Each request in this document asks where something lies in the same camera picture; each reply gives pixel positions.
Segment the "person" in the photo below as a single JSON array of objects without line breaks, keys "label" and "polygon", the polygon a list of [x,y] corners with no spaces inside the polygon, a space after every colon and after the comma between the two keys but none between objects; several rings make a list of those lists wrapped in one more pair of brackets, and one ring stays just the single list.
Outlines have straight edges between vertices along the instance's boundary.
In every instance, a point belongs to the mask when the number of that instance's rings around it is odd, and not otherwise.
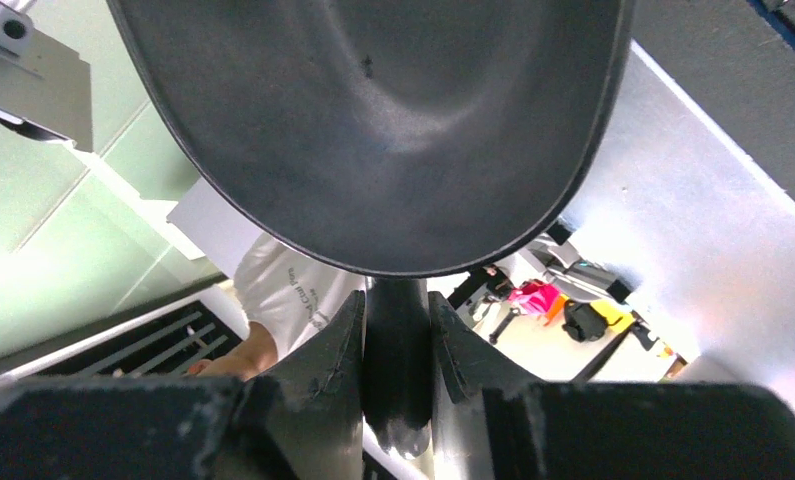
[{"label": "person", "polygon": [[364,289],[364,277],[306,257],[267,233],[244,256],[234,283],[250,334],[226,355],[192,365],[190,375],[249,380],[323,330],[350,293]]},{"label": "person", "polygon": [[471,297],[485,285],[488,278],[488,272],[484,268],[471,270],[468,272],[468,278],[447,296],[447,302],[454,310],[458,310],[462,305],[472,306]]},{"label": "person", "polygon": [[[468,315],[474,317],[476,320],[481,320],[489,315],[492,311],[492,306],[500,305],[502,302],[509,298],[509,295],[515,290],[515,285],[509,280],[506,272],[497,265],[491,264],[483,267],[485,278],[485,295],[482,300],[471,305]],[[492,318],[496,318],[497,312],[494,312]]]}]

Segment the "black bag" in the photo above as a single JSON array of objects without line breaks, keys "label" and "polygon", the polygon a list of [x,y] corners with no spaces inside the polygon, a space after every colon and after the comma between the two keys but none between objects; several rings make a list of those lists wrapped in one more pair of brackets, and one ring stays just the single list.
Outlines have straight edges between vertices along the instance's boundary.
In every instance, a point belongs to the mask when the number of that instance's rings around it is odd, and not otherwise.
[{"label": "black bag", "polygon": [[608,327],[606,318],[591,305],[568,300],[565,303],[565,324],[562,329],[577,342],[593,342],[603,337]]}]

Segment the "pink bag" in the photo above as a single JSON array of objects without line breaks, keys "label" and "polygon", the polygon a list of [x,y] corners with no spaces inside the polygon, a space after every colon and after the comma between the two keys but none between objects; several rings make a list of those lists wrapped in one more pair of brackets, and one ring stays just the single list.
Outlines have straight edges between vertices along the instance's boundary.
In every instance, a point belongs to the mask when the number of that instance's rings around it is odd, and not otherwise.
[{"label": "pink bag", "polygon": [[526,315],[544,315],[559,298],[559,290],[553,285],[531,281],[516,288],[509,295],[509,303],[519,307]]}]

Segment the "white t-shirt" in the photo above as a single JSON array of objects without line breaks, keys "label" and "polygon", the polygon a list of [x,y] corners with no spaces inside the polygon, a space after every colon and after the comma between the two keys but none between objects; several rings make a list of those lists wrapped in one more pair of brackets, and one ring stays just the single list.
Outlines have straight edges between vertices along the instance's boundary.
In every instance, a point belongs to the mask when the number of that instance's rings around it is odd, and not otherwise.
[{"label": "white t-shirt", "polygon": [[279,359],[332,320],[364,277],[313,260],[264,233],[235,271],[235,290],[251,322],[273,336]]}]

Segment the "metal plate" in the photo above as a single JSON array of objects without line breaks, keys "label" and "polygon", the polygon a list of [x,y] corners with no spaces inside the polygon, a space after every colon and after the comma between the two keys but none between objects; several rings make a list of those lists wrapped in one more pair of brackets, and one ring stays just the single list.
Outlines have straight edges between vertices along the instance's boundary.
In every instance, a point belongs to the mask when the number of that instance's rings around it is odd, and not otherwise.
[{"label": "metal plate", "polygon": [[110,0],[204,176],[298,250],[376,276],[486,264],[596,149],[631,2]]},{"label": "metal plate", "polygon": [[93,151],[91,66],[79,54],[34,32],[18,57],[0,48],[0,117],[27,122]]},{"label": "metal plate", "polygon": [[563,218],[672,347],[795,409],[795,203],[637,44]]}]

